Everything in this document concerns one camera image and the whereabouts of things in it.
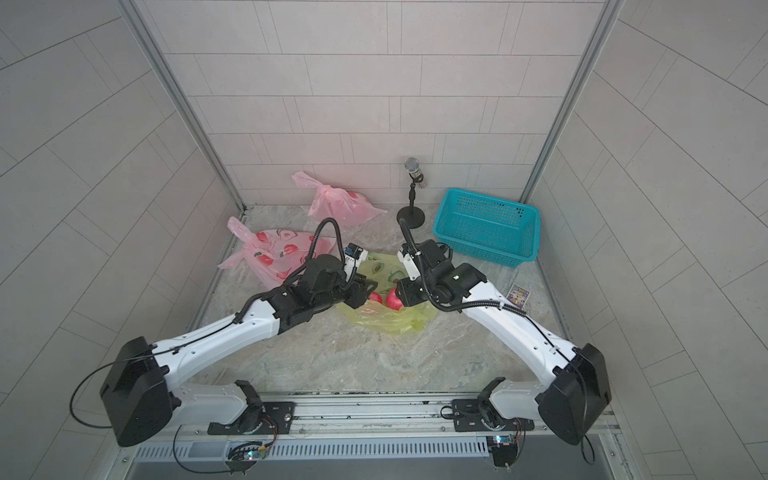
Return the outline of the yellow-green plastic bag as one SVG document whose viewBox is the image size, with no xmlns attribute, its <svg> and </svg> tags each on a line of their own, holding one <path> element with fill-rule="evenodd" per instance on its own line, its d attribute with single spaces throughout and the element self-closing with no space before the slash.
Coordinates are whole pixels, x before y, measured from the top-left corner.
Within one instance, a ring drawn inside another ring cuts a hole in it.
<svg viewBox="0 0 768 480">
<path fill-rule="evenodd" d="M 402 335 L 421 332 L 426 324 L 437 316 L 437 310 L 429 303 L 421 303 L 414 307 L 405 307 L 399 311 L 389 309 L 385 305 L 387 293 L 397 286 L 402 279 L 408 279 L 403 264 L 396 255 L 375 253 L 368 254 L 358 272 L 377 282 L 374 292 L 381 295 L 383 303 L 367 300 L 357 309 L 352 309 L 344 303 L 336 306 L 336 310 L 348 321 L 355 325 L 390 335 Z"/>
</svg>

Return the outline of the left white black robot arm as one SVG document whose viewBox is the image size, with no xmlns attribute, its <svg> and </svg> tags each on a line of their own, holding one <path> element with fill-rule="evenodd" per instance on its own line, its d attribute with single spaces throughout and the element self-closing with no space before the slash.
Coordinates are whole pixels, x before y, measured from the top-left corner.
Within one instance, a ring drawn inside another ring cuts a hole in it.
<svg viewBox="0 0 768 480">
<path fill-rule="evenodd" d="M 194 386 L 189 379 L 208 366 L 261 340 L 283 334 L 338 303 L 365 304 L 376 288 L 358 269 L 367 251 L 351 243 L 339 254 L 310 250 L 301 266 L 279 286 L 252 295 L 234 314 L 175 338 L 126 342 L 104 365 L 99 396 L 121 447 L 143 443 L 175 424 L 211 423 L 248 434 L 267 424 L 255 388 Z"/>
</svg>

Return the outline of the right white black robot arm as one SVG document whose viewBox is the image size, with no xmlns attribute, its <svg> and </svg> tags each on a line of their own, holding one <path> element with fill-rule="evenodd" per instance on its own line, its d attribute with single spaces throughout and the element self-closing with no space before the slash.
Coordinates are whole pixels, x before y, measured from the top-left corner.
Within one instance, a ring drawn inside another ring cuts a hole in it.
<svg viewBox="0 0 768 480">
<path fill-rule="evenodd" d="M 512 350 L 538 382 L 522 393 L 497 377 L 476 400 L 455 400 L 440 411 L 459 431 L 487 431 L 492 457 L 510 466 L 520 456 L 526 425 L 539 417 L 569 445 L 579 446 L 592 465 L 596 452 L 588 432 L 612 400 L 606 361 L 590 343 L 577 347 L 534 321 L 508 301 L 474 266 L 454 266 L 449 246 L 434 240 L 418 243 L 406 220 L 398 222 L 404 244 L 398 258 L 407 278 L 396 286 L 406 307 L 429 303 L 445 313 L 461 313 L 478 322 Z"/>
</svg>

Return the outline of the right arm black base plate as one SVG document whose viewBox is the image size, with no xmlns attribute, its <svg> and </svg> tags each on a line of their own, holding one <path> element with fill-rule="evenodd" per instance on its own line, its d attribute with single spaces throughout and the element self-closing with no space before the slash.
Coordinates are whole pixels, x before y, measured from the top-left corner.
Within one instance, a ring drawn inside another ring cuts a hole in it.
<svg viewBox="0 0 768 480">
<path fill-rule="evenodd" d="M 484 416 L 484 410 L 475 399 L 454 399 L 448 414 L 457 432 L 527 432 L 535 428 L 534 421 L 524 418 L 504 419 L 495 413 Z"/>
</svg>

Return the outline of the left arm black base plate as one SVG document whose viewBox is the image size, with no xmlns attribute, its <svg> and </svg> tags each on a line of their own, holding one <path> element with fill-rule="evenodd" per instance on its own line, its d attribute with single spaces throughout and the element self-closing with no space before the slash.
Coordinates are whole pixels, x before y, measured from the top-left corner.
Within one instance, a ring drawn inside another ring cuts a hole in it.
<svg viewBox="0 0 768 480">
<path fill-rule="evenodd" d="M 266 402 L 260 408 L 247 406 L 228 424 L 211 422 L 208 435 L 274 435 L 288 434 L 293 421 L 294 402 Z"/>
</svg>

